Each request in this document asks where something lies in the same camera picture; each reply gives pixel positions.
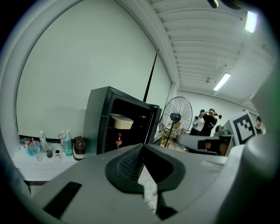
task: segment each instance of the fluorescent light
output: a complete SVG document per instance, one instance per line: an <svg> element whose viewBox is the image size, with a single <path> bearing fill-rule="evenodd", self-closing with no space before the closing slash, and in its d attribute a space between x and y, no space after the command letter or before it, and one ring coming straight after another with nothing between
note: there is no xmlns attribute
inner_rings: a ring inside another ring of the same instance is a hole
<svg viewBox="0 0 280 224"><path fill-rule="evenodd" d="M255 32L257 18L258 18L258 15L256 13L248 11L245 30L247 30L251 33Z"/></svg>
<svg viewBox="0 0 280 224"><path fill-rule="evenodd" d="M214 88L214 90L217 91L219 88L221 88L226 83L226 81L228 81L230 76L231 75L229 75L229 74L225 74L224 77L221 79L221 81Z"/></svg>
<svg viewBox="0 0 280 224"><path fill-rule="evenodd" d="M216 3L217 7L219 6L219 2L218 0L214 0L214 2Z"/></svg>

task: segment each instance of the mini fridge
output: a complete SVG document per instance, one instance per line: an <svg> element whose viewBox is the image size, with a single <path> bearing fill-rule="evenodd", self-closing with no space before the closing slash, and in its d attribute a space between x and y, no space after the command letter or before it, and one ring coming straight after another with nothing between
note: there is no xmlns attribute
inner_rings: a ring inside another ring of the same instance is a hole
<svg viewBox="0 0 280 224"><path fill-rule="evenodd" d="M131 120L130 129L117 129L111 114L120 114ZM91 90L84 119L86 157L117 149L116 140L121 133L125 147L152 143L161 115L161 109L138 100L110 86Z"/></svg>

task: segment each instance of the electric fan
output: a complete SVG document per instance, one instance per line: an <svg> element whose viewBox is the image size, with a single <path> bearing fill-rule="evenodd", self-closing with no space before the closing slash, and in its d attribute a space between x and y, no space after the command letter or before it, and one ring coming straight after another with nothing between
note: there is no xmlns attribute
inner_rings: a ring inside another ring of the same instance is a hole
<svg viewBox="0 0 280 224"><path fill-rule="evenodd" d="M166 147L171 133L178 130L179 134L186 134L193 119L193 109L189 101L181 96L171 99L164 108L161 124L164 133L168 136Z"/></svg>

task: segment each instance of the black pole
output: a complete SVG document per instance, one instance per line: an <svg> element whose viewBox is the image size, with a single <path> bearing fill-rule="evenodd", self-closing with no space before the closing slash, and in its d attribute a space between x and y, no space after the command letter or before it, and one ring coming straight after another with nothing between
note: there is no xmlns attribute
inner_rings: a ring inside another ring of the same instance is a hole
<svg viewBox="0 0 280 224"><path fill-rule="evenodd" d="M154 64L156 63L157 55L158 55L158 53L156 53L156 57L154 58ZM147 85L147 88L146 88L146 92L145 92L145 95L144 95L144 100L143 100L144 102L146 102L146 100L147 100L147 96L148 96L148 92L149 92L149 88L150 88L150 84L151 84L151 80L152 80L152 76L153 76L153 71L154 71L154 64L153 64L153 67L152 67L152 71L150 72L150 78L149 78L148 85Z"/></svg>
<svg viewBox="0 0 280 224"><path fill-rule="evenodd" d="M169 140L169 138L170 138L170 135L171 135L171 132L172 132L172 129L173 129L174 124L175 124L175 122L173 121L172 124L171 124L171 128L170 128L170 130L169 130L169 134L168 134L168 137L167 137L165 146L164 146L165 148L166 148L166 146L167 146L167 142L168 142L168 140Z"/></svg>

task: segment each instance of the black shirt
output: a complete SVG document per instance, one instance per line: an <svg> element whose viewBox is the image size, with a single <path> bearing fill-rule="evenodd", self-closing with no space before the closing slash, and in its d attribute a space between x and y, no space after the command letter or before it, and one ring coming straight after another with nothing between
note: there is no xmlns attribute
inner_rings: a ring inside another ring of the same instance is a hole
<svg viewBox="0 0 280 224"><path fill-rule="evenodd" d="M255 128L255 129L256 129L258 135L263 133L261 129L258 129L258 128Z"/></svg>
<svg viewBox="0 0 280 224"><path fill-rule="evenodd" d="M210 136L211 130L217 124L217 119L208 114L205 114L203 116L203 119L204 119L205 123L204 123L204 126L199 135L200 136Z"/></svg>

